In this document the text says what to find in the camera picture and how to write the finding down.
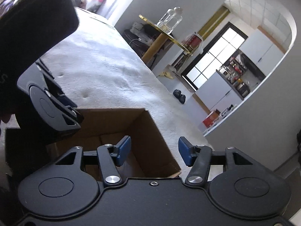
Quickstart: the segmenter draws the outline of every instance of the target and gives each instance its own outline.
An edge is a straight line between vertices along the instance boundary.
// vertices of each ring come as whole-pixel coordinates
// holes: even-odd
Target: window pane
[[[203,71],[203,75],[208,79],[213,73],[222,66],[222,63],[217,59],[213,60],[212,63]]]
[[[221,63],[226,62],[228,58],[236,51],[236,48],[231,44],[225,47],[225,49],[216,57]]]
[[[228,42],[224,38],[220,38],[213,46],[210,48],[209,52],[216,57],[219,53],[227,46]]]
[[[230,43],[233,47],[238,49],[243,42],[244,39],[239,34],[237,34]]]
[[[196,67],[193,67],[186,76],[193,82],[200,75],[200,73],[201,72],[199,72]]]
[[[237,35],[237,33],[232,30],[231,28],[229,28],[223,35],[222,37],[225,38],[228,42],[230,42],[235,36]]]
[[[206,53],[201,60],[195,65],[200,72],[202,72],[206,67],[214,60],[214,56],[211,53]]]
[[[193,83],[197,88],[200,88],[200,86],[203,85],[206,80],[207,78],[200,74],[200,76]]]

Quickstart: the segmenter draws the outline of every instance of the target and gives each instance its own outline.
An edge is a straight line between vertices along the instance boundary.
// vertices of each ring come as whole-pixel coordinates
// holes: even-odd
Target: wooden table leg
[[[159,51],[159,49],[163,46],[163,44],[167,41],[168,35],[160,34],[158,38],[153,42],[150,48],[145,52],[142,57],[142,61],[147,64],[154,55]]]

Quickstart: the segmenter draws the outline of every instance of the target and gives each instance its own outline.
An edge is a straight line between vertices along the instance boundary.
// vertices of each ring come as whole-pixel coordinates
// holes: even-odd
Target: white bedspread
[[[186,177],[190,169],[179,154],[179,137],[185,136],[194,145],[208,145],[206,139],[182,111],[180,102],[105,18],[76,11],[80,20],[77,31],[42,57],[55,80],[79,107],[147,109],[180,165],[181,176]],[[8,126],[14,125],[12,119]]]

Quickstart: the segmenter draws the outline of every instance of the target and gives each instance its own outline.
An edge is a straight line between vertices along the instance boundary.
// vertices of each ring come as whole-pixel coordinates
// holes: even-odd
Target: clear plastic bottle
[[[168,11],[157,23],[157,26],[165,33],[170,34],[173,29],[182,21],[182,12],[183,9],[180,7],[168,9]]]

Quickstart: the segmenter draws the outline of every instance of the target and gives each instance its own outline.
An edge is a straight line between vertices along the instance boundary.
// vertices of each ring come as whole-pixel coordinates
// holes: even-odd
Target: window
[[[182,76],[196,90],[225,63],[247,39],[247,36],[230,22],[213,38]]]

